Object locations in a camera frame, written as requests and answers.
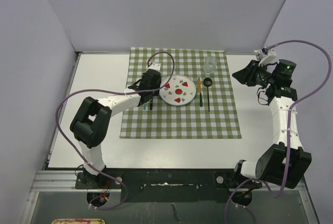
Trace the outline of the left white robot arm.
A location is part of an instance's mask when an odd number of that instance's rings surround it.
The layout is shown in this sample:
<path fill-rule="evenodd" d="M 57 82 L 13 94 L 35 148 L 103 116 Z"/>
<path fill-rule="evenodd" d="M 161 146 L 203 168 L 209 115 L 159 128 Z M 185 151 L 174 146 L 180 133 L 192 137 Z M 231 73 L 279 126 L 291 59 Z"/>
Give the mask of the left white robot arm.
<path fill-rule="evenodd" d="M 106 137 L 110 119 L 134 107 L 148 102 L 161 85 L 161 73 L 156 69 L 147 69 L 142 78 L 129 86 L 121 96 L 94 99 L 87 97 L 80 105 L 70 130 L 79 142 L 81 152 L 85 158 L 83 173 L 87 182 L 94 188 L 102 187 L 106 182 L 106 175 L 102 171 L 106 168 L 101 143 Z"/>

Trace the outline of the black spoon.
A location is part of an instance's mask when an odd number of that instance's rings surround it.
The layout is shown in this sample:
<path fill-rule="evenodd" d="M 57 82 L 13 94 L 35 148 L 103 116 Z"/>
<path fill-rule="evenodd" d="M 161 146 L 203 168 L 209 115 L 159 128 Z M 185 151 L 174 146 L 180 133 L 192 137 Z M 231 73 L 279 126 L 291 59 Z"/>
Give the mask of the black spoon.
<path fill-rule="evenodd" d="M 212 80 L 209 77 L 206 77 L 203 80 L 203 85 L 207 88 L 207 104 L 208 104 L 208 111 L 210 112 L 210 94 L 209 94 L 209 88 L 212 86 Z"/>

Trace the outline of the clear drinking glass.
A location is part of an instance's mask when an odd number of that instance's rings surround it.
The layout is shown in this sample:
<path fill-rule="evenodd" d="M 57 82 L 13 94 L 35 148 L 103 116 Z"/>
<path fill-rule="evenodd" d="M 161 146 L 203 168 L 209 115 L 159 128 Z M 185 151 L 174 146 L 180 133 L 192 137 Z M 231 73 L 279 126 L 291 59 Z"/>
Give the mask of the clear drinking glass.
<path fill-rule="evenodd" d="M 207 56 L 204 59 L 203 70 L 205 76 L 210 76 L 217 67 L 217 58 L 214 56 Z"/>

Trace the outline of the white plate with strawberries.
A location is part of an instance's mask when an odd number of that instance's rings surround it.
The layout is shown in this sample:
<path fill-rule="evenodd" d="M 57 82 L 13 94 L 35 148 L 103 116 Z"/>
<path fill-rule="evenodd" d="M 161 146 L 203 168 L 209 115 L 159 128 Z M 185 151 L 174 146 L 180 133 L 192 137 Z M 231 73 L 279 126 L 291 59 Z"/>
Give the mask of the white plate with strawberries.
<path fill-rule="evenodd" d="M 184 75 L 173 75 L 171 80 L 159 90 L 161 99 L 172 106 L 184 106 L 189 104 L 196 95 L 195 83 Z"/>

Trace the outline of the green white checkered tablecloth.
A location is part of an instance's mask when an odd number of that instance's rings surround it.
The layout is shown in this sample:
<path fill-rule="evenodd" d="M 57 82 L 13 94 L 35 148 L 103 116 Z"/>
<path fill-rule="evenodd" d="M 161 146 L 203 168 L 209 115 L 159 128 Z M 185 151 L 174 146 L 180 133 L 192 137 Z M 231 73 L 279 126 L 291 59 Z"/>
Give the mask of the green white checkered tablecloth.
<path fill-rule="evenodd" d="M 170 74 L 184 75 L 194 83 L 204 80 L 204 59 L 217 58 L 217 67 L 209 88 L 210 112 L 207 104 L 207 88 L 202 86 L 203 107 L 199 94 L 187 105 L 172 106 L 160 96 L 153 98 L 153 109 L 143 106 L 123 112 L 120 138 L 131 139 L 240 139 L 241 131 L 230 79 L 227 57 L 224 51 L 135 48 L 130 50 L 128 86 L 138 81 L 147 64 L 160 63 L 162 83 Z"/>

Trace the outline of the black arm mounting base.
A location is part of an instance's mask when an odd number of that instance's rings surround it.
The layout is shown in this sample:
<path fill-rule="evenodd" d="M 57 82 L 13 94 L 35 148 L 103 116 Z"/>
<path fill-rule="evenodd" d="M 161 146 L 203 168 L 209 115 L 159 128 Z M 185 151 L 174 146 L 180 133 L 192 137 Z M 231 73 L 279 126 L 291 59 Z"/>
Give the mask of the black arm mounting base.
<path fill-rule="evenodd" d="M 157 202 L 185 203 L 214 201 L 227 202 L 232 189 L 245 178 L 236 176 L 232 169 L 133 169 L 105 168 L 103 175 L 77 174 L 75 188 L 100 192 L 121 192 L 127 203 Z"/>

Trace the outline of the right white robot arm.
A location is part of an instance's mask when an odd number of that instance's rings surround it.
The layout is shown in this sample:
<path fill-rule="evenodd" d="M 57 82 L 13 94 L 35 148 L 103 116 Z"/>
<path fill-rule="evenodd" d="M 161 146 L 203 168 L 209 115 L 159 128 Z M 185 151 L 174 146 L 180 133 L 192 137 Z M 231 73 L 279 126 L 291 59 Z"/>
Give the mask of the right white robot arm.
<path fill-rule="evenodd" d="M 273 117 L 273 143 L 256 161 L 240 160 L 232 173 L 232 182 L 244 187 L 250 179 L 257 179 L 293 189 L 308 169 L 312 156 L 305 152 L 299 139 L 296 110 L 291 105 L 297 101 L 297 91 L 291 87 L 291 76 L 296 68 L 292 61 L 280 59 L 273 72 L 266 65 L 252 60 L 242 70 L 232 74 L 248 87 L 259 85 L 264 92 Z"/>

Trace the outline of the green handled knife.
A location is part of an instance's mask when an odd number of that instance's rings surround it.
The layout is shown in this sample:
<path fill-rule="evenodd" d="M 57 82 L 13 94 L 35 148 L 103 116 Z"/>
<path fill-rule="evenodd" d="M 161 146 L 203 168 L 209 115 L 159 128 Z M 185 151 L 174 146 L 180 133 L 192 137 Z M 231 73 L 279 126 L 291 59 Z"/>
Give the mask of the green handled knife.
<path fill-rule="evenodd" d="M 198 89 L 198 94 L 199 94 L 199 105 L 200 105 L 200 107 L 203 107 L 202 90 L 201 90 L 201 80 L 200 80 L 200 78 L 197 79 L 197 89 Z"/>

